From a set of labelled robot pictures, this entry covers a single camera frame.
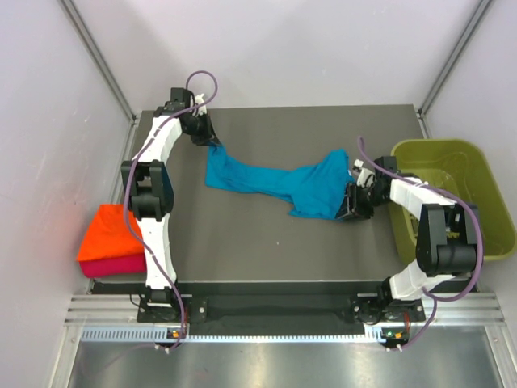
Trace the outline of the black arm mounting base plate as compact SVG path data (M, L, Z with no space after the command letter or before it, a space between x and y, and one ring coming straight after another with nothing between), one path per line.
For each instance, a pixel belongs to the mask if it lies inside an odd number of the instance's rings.
M197 335L358 334L368 324L355 318L352 300L375 297L380 281L180 282L186 311L183 324ZM138 296L141 282L95 281L94 295ZM421 319L379 323L422 323Z

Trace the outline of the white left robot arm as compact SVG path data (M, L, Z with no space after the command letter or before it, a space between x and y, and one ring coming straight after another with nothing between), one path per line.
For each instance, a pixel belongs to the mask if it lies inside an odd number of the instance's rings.
M124 221L145 250L145 288L137 316L140 323L186 323L171 259L169 223L174 189L166 167L174 144L183 135L196 146L219 144L204 97L173 87L169 100L153 112L143 146L120 168Z

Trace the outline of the blue t shirt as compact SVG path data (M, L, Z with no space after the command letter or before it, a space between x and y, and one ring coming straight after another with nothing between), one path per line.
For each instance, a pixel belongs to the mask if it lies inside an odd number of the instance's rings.
M245 164L222 145L209 148L205 185L240 194L263 194L292 206L290 215L333 221L355 179L345 150L332 150L320 162L283 170Z

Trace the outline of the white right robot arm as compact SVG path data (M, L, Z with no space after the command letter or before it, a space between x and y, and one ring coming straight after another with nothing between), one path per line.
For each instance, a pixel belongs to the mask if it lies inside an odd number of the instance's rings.
M475 272L482 260L477 207L462 205L414 174L403 174L394 156L376 159L368 169L354 161L354 181L347 184L336 213L339 221L370 219L376 207L393 203L418 222L414 259L398 274L386 278L376 296L352 300L355 318L365 324L421 319L421 298L452 278Z

